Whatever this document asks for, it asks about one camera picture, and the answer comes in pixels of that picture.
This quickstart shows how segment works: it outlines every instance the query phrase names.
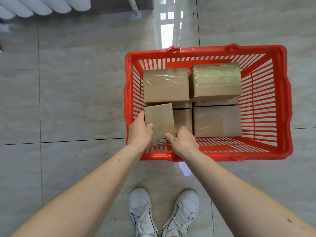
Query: glossy marble tile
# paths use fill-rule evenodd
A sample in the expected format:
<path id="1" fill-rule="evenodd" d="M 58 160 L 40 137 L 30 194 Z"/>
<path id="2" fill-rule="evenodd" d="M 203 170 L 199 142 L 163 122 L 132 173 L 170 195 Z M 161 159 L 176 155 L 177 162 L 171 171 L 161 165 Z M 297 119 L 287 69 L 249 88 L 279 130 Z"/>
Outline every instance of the glossy marble tile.
<path id="1" fill-rule="evenodd" d="M 316 129 L 292 130 L 292 141 L 294 152 L 285 160 L 247 160 L 220 164 L 316 227 Z M 232 236 L 215 208 L 213 219 L 215 237 Z"/>
<path id="2" fill-rule="evenodd" d="M 72 186 L 125 145 L 121 140 L 95 140 L 42 144 L 43 204 Z M 174 203 L 185 189 L 195 190 L 200 213 L 188 236 L 213 236 L 211 200 L 195 176 L 184 176 L 178 163 L 140 161 L 115 199 L 97 236 L 134 236 L 128 213 L 129 193 L 145 188 L 151 197 L 153 217 L 160 230 L 170 217 Z"/>
<path id="3" fill-rule="evenodd" d="M 0 144 L 39 142 L 37 25 L 17 22 L 0 43 Z"/>
<path id="4" fill-rule="evenodd" d="M 40 145 L 0 146 L 0 236 L 41 208 Z"/>
<path id="5" fill-rule="evenodd" d="M 201 46 L 284 45 L 291 127 L 316 127 L 316 0 L 197 0 L 197 8 Z"/>
<path id="6" fill-rule="evenodd" d="M 195 0 L 156 0 L 141 19 L 130 14 L 40 22 L 42 141 L 126 137 L 126 53 L 199 45 Z"/>

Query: person's left hand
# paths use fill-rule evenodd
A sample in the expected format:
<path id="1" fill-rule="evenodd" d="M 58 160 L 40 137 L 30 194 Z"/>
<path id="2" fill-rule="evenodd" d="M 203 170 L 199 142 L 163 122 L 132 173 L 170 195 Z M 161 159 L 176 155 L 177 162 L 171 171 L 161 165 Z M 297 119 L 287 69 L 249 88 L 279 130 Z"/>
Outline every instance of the person's left hand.
<path id="1" fill-rule="evenodd" d="M 134 144 L 142 149 L 146 149 L 152 140 L 153 124 L 146 126 L 144 111 L 141 111 L 137 119 L 129 127 L 127 144 Z"/>

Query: foot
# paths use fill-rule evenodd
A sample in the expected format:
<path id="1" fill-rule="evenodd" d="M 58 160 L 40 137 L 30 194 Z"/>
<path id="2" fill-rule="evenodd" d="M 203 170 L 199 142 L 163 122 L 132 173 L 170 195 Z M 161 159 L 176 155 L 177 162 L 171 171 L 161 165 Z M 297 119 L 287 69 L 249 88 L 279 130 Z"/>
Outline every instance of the foot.
<path id="1" fill-rule="evenodd" d="M 176 201 L 173 213 L 161 229 L 161 237 L 187 237 L 189 225 L 198 216 L 200 201 L 192 190 L 182 192 Z"/>
<path id="2" fill-rule="evenodd" d="M 159 237 L 147 191 L 143 188 L 134 189 L 128 200 L 128 208 L 135 225 L 136 237 Z"/>

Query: brown box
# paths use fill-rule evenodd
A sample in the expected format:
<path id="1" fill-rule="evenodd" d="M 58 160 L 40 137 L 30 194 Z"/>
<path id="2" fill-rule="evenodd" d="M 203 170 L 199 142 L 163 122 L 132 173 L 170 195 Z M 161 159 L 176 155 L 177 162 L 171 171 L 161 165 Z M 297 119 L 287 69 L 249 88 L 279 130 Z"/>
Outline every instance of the brown box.
<path id="1" fill-rule="evenodd" d="M 234 97 L 228 100 L 213 100 L 213 101 L 199 101 L 195 102 L 194 106 L 215 106 L 215 105 L 238 105 L 238 97 Z"/>
<path id="2" fill-rule="evenodd" d="M 187 102 L 184 104 L 172 104 L 172 109 L 174 109 L 174 110 L 176 110 L 176 109 L 192 109 L 192 103 Z"/>
<path id="3" fill-rule="evenodd" d="M 176 136 L 171 104 L 147 106 L 144 107 L 144 113 L 146 125 L 153 124 L 153 146 L 166 145 L 166 133 Z"/>
<path id="4" fill-rule="evenodd" d="M 192 134 L 192 110 L 173 110 L 174 127 L 177 130 L 185 126 Z"/>
<path id="5" fill-rule="evenodd" d="M 194 136 L 241 136 L 240 106 L 193 107 Z"/>
<path id="6" fill-rule="evenodd" d="M 190 100 L 188 68 L 144 70 L 144 103 L 186 103 Z"/>
<path id="7" fill-rule="evenodd" d="M 190 102 L 231 99 L 242 94 L 239 63 L 193 65 Z"/>

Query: person's right arm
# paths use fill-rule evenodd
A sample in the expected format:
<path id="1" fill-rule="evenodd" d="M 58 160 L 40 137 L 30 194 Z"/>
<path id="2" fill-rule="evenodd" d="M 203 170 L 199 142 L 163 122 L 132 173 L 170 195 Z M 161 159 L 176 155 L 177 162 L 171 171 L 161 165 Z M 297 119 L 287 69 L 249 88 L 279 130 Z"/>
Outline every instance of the person's right arm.
<path id="1" fill-rule="evenodd" d="M 199 151 L 185 127 L 177 137 L 167 134 L 166 138 L 201 182 L 234 236 L 316 236 L 316 230 L 293 212 Z"/>

